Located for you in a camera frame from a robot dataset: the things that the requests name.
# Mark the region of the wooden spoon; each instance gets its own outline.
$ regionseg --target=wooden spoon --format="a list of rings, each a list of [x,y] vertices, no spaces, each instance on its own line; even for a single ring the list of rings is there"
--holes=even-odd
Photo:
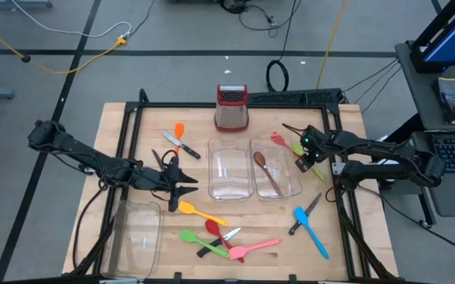
[[[253,159],[255,160],[255,163],[262,168],[264,173],[266,173],[267,178],[269,178],[269,181],[273,185],[274,190],[276,190],[278,196],[283,196],[283,193],[278,187],[278,184],[276,184],[276,181],[274,181],[273,177],[271,177],[271,174],[269,173],[269,170],[267,169],[266,159],[264,158],[264,155],[262,155],[261,152],[257,151],[253,153]]]

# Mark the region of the red spatula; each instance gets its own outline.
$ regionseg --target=red spatula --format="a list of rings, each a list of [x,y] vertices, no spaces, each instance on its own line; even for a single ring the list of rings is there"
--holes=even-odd
[[[226,245],[226,247],[228,249],[231,249],[233,246],[230,245],[230,243],[228,241],[226,241],[226,239],[222,236],[222,233],[220,233],[220,228],[218,227],[218,224],[215,222],[215,221],[212,221],[212,220],[206,220],[206,223],[204,224],[206,226],[206,230],[208,231],[208,233],[210,234],[213,234],[217,237],[219,237],[221,240],[222,240],[222,243],[224,243],[224,245]],[[239,262],[241,263],[244,263],[244,260],[243,258],[239,258],[237,259],[239,260]]]

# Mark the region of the knife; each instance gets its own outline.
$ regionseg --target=knife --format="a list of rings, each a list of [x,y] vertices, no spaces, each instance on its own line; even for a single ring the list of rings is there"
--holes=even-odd
[[[320,197],[322,197],[322,193],[320,193],[317,197],[315,197],[315,199],[313,200],[313,202],[311,202],[311,204],[308,206],[308,208],[306,208],[306,215],[309,216],[309,214],[311,213],[311,211],[313,210],[313,208],[315,208],[316,204],[320,201]],[[300,227],[300,222],[297,221],[293,226],[292,228],[290,228],[290,231],[289,231],[289,235],[290,236],[293,236],[295,233],[296,233],[296,230],[299,229]]]
[[[181,147],[182,149],[184,149],[187,153],[189,153],[192,157],[196,158],[196,159],[201,159],[201,156],[199,154],[197,154],[197,152],[195,152],[194,150],[192,150],[191,148],[187,147],[187,145],[183,144],[181,141],[179,141],[175,136],[171,135],[170,133],[168,133],[167,131],[163,130],[162,131],[162,135],[164,135],[165,138],[167,138],[167,140],[171,141],[171,143],[177,145],[178,147]]]
[[[224,239],[225,239],[226,241],[228,241],[228,240],[232,239],[232,238],[237,234],[237,232],[239,232],[240,230],[241,230],[241,227],[236,228],[236,229],[234,229],[234,230],[228,232],[228,233],[227,233],[226,235],[224,235],[223,237],[224,237]],[[213,245],[214,247],[216,247],[216,246],[218,246],[218,245],[221,245],[221,244],[222,244],[222,240],[221,240],[220,238],[218,238],[218,239],[216,239],[216,240],[214,240],[214,241],[212,241],[212,242],[210,243],[210,245]],[[205,254],[209,253],[210,251],[211,251],[211,250],[210,250],[209,248],[202,248],[201,250],[199,250],[199,251],[196,253],[196,255],[197,255],[198,257],[203,257]]]

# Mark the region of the yellow spatula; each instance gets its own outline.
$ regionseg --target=yellow spatula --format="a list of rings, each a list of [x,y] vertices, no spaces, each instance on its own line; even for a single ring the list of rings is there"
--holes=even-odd
[[[208,214],[203,213],[201,211],[197,211],[194,208],[194,205],[192,205],[192,204],[190,204],[188,202],[185,202],[185,201],[180,201],[180,204],[178,204],[178,210],[182,211],[185,214],[197,214],[197,215],[199,215],[201,217],[204,217],[206,219],[210,219],[212,221],[215,221],[218,224],[223,225],[223,226],[229,225],[229,223],[227,221],[224,221],[224,220],[222,220],[220,218],[208,215]]]

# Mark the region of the blue spatula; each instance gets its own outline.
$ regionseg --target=blue spatula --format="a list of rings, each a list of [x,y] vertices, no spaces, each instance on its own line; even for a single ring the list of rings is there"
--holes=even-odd
[[[323,247],[322,243],[319,241],[319,239],[316,237],[315,233],[313,233],[313,230],[309,226],[308,223],[308,216],[306,215],[306,212],[304,212],[302,207],[297,207],[296,210],[293,211],[294,216],[296,216],[297,221],[299,221],[303,226],[308,229],[309,234],[311,235],[311,238],[315,242],[316,246],[319,248],[319,251],[322,253],[323,257],[325,257],[326,260],[329,259],[329,254]]]

